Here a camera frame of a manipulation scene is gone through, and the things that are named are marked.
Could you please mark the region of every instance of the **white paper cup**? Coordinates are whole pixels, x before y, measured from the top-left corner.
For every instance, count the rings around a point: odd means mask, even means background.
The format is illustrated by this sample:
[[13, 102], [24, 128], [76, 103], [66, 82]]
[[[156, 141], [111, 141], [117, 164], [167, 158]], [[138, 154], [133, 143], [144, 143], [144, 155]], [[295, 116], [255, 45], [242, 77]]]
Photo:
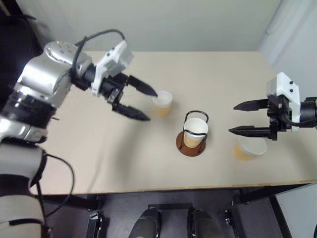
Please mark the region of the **white paper cup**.
[[152, 108], [159, 117], [166, 117], [171, 109], [173, 96], [166, 91], [157, 91], [158, 96], [152, 97]]
[[[184, 129], [193, 133], [207, 133], [208, 125], [200, 118], [190, 118], [184, 124]], [[184, 134], [184, 143], [189, 148], [195, 148], [199, 145], [205, 135], [192, 135], [188, 132]]]
[[233, 155], [239, 160], [250, 160], [266, 152], [266, 141], [263, 138], [240, 136], [233, 148]]

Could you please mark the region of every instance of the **black shoe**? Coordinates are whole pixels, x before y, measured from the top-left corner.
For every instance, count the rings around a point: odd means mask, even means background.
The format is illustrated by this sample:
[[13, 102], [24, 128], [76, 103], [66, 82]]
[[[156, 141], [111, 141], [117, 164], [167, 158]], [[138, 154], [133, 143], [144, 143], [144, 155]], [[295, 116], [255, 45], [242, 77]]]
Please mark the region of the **black shoe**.
[[160, 212], [156, 208], [150, 208], [134, 224], [129, 238], [158, 238], [161, 224]]
[[189, 238], [223, 238], [214, 219], [193, 207], [188, 210], [187, 230]]

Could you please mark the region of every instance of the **white wall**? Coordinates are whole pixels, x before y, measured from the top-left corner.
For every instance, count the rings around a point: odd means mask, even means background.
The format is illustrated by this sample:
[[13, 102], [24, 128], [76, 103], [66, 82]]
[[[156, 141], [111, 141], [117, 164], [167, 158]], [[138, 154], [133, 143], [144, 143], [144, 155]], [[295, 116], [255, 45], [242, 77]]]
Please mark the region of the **white wall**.
[[317, 96], [317, 0], [284, 0], [281, 7], [259, 51], [300, 86], [303, 101]]
[[[38, 19], [46, 39], [75, 42], [84, 35], [117, 28], [134, 51], [254, 51], [280, 0], [17, 2], [24, 13]], [[101, 37], [86, 49], [107, 49], [117, 40], [117, 36]]]

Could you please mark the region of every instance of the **wooden table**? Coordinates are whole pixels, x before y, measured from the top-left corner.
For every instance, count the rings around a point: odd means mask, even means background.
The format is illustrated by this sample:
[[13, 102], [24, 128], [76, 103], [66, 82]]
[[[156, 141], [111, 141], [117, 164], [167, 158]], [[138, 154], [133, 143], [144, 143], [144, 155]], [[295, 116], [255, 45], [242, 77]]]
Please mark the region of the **wooden table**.
[[[94, 60], [102, 52], [88, 52]], [[317, 130], [281, 132], [267, 141], [264, 155], [239, 161], [232, 155], [239, 125], [268, 126], [266, 110], [234, 111], [240, 102], [265, 98], [266, 82], [276, 72], [258, 52], [136, 52], [126, 70], [173, 96], [170, 115], [153, 115], [150, 98], [132, 87], [122, 103], [151, 116], [140, 122], [111, 112], [103, 97], [72, 87], [49, 126], [43, 145], [75, 170], [75, 193], [106, 193], [184, 188], [278, 185], [317, 181]], [[202, 110], [210, 116], [207, 147], [197, 157], [175, 146], [185, 114]], [[43, 193], [65, 194], [70, 172], [48, 159]]]

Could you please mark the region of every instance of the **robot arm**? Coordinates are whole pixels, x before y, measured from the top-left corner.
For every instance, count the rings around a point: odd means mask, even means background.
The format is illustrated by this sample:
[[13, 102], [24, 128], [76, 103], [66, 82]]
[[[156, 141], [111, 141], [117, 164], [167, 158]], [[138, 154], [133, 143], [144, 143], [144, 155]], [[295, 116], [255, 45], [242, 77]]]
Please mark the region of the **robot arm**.
[[300, 127], [317, 126], [317, 97], [306, 98], [300, 102], [299, 87], [283, 72], [267, 83], [267, 99], [243, 102], [235, 110], [257, 111], [267, 109], [269, 127], [244, 125], [229, 131], [247, 137], [266, 137], [277, 140], [277, 132]]
[[47, 160], [46, 152], [36, 144], [46, 140], [48, 123], [72, 84], [82, 90], [91, 88], [94, 96], [102, 95], [115, 112], [150, 120], [143, 112], [120, 104], [127, 85], [157, 96], [150, 85], [122, 73], [132, 58], [125, 40], [96, 66], [75, 45], [51, 42], [25, 65], [0, 112], [0, 237], [44, 237], [41, 228], [46, 219], [29, 191], [39, 182]]

